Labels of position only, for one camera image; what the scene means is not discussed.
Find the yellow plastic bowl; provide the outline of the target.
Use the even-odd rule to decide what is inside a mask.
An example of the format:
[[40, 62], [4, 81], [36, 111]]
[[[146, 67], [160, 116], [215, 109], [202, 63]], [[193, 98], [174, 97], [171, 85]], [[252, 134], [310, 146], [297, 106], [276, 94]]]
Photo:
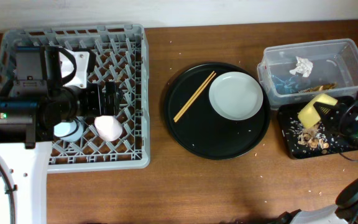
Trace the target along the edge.
[[327, 95], [319, 94], [315, 96], [299, 113], [298, 119], [305, 129], [312, 128], [316, 123], [320, 121], [320, 115], [314, 108], [315, 103], [323, 103], [329, 106], [334, 106], [338, 102], [337, 99]]

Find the brown snack wrapper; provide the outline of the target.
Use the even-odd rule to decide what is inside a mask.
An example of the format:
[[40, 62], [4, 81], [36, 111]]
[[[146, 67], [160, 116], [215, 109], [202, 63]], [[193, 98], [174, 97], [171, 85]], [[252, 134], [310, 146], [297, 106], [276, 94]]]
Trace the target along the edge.
[[324, 90], [331, 90], [336, 88], [337, 83], [328, 83], [324, 85], [318, 85], [311, 88], [307, 88], [304, 90], [300, 90], [298, 93], [308, 93], [308, 92], [315, 92], [315, 91], [324, 91]]

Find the pink plastic cup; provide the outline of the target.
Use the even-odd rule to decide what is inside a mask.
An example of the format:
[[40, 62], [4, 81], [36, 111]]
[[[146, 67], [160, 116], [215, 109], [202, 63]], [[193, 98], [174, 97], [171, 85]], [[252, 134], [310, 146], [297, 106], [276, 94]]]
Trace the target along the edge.
[[94, 125], [99, 136], [105, 141], [115, 141], [123, 132], [122, 124], [115, 116], [98, 116], [94, 120]]

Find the light blue plastic cup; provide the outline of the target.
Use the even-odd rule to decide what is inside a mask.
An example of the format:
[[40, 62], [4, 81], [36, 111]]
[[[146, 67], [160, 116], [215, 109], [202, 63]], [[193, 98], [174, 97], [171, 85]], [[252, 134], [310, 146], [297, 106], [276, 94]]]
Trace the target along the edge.
[[71, 122], [61, 122], [54, 126], [54, 136], [66, 142], [76, 142], [83, 134], [82, 123], [75, 119]]

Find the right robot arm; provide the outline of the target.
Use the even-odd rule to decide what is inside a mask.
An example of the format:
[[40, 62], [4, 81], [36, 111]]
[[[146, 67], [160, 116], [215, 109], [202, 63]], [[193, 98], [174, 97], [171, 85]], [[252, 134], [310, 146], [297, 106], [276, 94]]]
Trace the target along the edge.
[[[344, 137], [358, 149], [358, 111], [353, 112], [356, 103], [351, 106], [338, 104], [313, 103], [324, 125], [333, 128], [334, 133]], [[358, 223], [358, 178], [350, 183], [338, 196], [334, 205], [319, 210], [284, 212], [276, 220], [278, 224], [336, 224]]]

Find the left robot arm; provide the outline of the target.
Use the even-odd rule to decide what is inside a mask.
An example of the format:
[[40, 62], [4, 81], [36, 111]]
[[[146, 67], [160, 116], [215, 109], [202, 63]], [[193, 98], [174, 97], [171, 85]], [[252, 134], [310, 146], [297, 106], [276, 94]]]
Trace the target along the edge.
[[0, 223], [47, 221], [47, 170], [54, 138], [76, 142], [82, 117], [117, 139], [123, 97], [114, 82], [89, 84], [88, 49], [18, 47], [16, 73], [0, 91]]

